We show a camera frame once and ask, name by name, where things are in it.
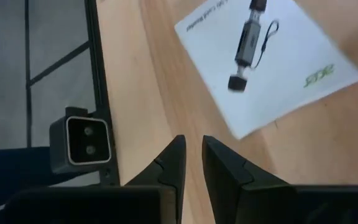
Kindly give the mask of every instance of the acer logo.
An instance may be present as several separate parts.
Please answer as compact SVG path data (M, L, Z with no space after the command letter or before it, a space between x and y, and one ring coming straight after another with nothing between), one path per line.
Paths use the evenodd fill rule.
M326 77L327 75L330 75L332 73L334 73L334 64L328 65L327 67L323 68L322 70L308 76L306 78L306 84L303 88L306 88L310 85L315 84L319 80L322 80L324 77Z

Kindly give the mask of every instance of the wooden desk surface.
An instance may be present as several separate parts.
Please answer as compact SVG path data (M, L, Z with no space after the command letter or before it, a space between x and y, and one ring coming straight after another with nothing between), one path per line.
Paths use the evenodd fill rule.
M173 26L204 0L99 0L122 183L185 134L183 223L214 223L201 163L213 135L290 183L358 184L358 84L236 141ZM358 1L298 0L358 66Z

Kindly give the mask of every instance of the gray floor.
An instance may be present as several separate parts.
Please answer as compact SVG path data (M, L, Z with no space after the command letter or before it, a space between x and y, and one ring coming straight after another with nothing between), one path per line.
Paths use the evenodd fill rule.
M87 39L84 1L29 1L30 71L34 77ZM26 147L24 1L0 0L0 149ZM33 146L48 146L64 107L94 110L89 50L32 89Z

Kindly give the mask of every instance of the white paper sheet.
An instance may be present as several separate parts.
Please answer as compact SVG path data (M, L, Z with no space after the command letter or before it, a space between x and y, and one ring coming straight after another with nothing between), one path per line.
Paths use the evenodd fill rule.
M229 77L237 72L234 57L250 15L249 4L250 0L209 0L175 26L237 139L300 106L358 82L358 69L295 2L269 0L260 17L262 28L254 63L274 19L279 20L280 29L269 39L257 69L245 70L249 78L245 92L228 90ZM306 79L324 68L333 72L305 87Z

